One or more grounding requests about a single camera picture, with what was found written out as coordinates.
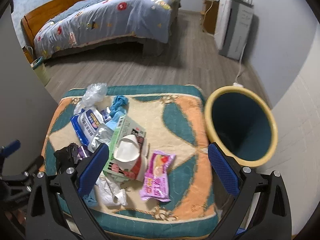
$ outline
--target plastic container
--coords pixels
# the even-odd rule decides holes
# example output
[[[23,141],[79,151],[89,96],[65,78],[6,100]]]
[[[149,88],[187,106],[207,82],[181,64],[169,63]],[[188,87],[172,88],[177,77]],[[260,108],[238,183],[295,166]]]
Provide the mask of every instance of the plastic container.
[[[44,63],[43,63],[43,57],[37,58],[34,62],[32,62],[30,65],[32,69],[35,71],[36,75],[42,82],[42,84],[45,86],[50,81],[50,76],[47,73],[47,70],[45,69]]]
[[[258,167],[273,156],[278,142],[276,121],[252,91],[222,87],[209,96],[204,115],[210,142],[240,165]]]

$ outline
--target bed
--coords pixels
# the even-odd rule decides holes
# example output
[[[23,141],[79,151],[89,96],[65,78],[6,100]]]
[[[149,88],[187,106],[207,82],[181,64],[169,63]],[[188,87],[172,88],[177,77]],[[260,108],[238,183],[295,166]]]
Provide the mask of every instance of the bed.
[[[70,117],[85,91],[68,91],[54,113],[42,150],[42,170],[48,175],[56,173],[54,151],[80,143]],[[168,173],[171,201],[142,201],[142,182],[131,180],[122,184],[128,206],[106,207],[95,188],[99,204],[91,212],[97,222],[110,234],[135,239],[206,238],[216,227],[218,215],[200,90],[190,85],[115,86],[108,88],[98,107],[110,105],[116,95],[129,99],[128,115],[146,129],[149,157],[156,149],[176,154]],[[59,201],[62,210],[70,214],[66,202],[60,197]]]
[[[126,41],[159,55],[180,0],[53,0],[22,18],[36,56],[44,59]]]

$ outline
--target bed sheet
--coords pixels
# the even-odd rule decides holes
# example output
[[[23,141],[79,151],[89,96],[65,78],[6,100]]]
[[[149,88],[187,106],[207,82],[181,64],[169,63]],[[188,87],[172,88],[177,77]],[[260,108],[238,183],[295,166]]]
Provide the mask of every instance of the bed sheet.
[[[84,8],[58,22],[47,22],[35,36],[36,55],[48,59],[60,50],[81,48],[120,37],[149,38],[167,43],[171,6],[180,0],[95,2],[81,1],[79,3],[92,5],[82,5]]]
[[[49,175],[56,173],[54,151],[72,142],[80,144],[70,117],[85,91],[67,92],[52,118],[42,151]],[[97,222],[107,232],[132,238],[207,237],[217,225],[218,216],[201,92],[194,86],[116,86],[108,88],[97,106],[109,106],[116,95],[129,99],[128,115],[146,129],[149,158],[157,149],[176,154],[168,172],[171,201],[142,201],[139,196],[142,182],[131,180],[121,186],[127,193],[128,206],[106,207],[95,186],[98,206],[91,211]],[[59,201],[62,210],[70,213],[66,202],[61,198]]]

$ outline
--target yellow rim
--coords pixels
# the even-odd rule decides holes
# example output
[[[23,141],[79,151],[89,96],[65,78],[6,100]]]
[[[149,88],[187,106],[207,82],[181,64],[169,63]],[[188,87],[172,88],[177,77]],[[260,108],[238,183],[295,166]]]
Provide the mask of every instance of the yellow rim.
[[[243,94],[243,95],[253,99],[261,107],[261,109],[263,110],[263,112],[266,114],[266,116],[268,118],[270,129],[271,129],[271,143],[270,143],[269,149],[266,152],[266,154],[259,160],[246,161],[246,160],[240,159],[237,156],[235,156],[232,152],[230,152],[227,149],[227,147],[225,147],[225,145],[222,143],[222,141],[220,140],[220,138],[218,137],[218,135],[216,133],[216,130],[213,127],[212,105],[213,105],[214,101],[219,96],[226,94],[226,93],[231,93],[231,92],[240,93],[240,94]],[[217,89],[215,92],[213,92],[209,96],[209,98],[205,104],[204,117],[205,117],[205,122],[206,122],[206,131],[207,131],[207,135],[209,137],[210,142],[216,142],[218,144],[218,146],[221,148],[221,150],[225,153],[225,155],[228,155],[228,156],[235,158],[235,160],[240,165],[253,167],[253,168],[261,166],[261,165],[265,164],[267,161],[269,161],[271,159],[271,157],[273,156],[273,154],[275,153],[276,146],[278,143],[278,128],[276,125],[276,120],[273,117],[273,114],[272,114],[270,108],[267,106],[267,104],[258,95],[256,95],[252,91],[250,91],[246,88],[241,88],[241,87],[236,87],[236,86],[228,86],[228,87],[222,87],[222,88]]]

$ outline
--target small trash bin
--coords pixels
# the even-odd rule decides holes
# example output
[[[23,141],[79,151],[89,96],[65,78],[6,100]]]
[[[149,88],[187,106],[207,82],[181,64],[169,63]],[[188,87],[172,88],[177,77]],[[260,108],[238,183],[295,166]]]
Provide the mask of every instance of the small trash bin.
[[[39,57],[34,62],[32,62],[30,66],[35,71],[36,75],[38,76],[42,84],[45,86],[49,83],[50,76],[47,73],[47,70],[45,69],[43,60],[43,57]]]
[[[278,142],[276,121],[252,91],[222,87],[209,96],[204,115],[210,142],[240,165],[258,167],[273,156]]]

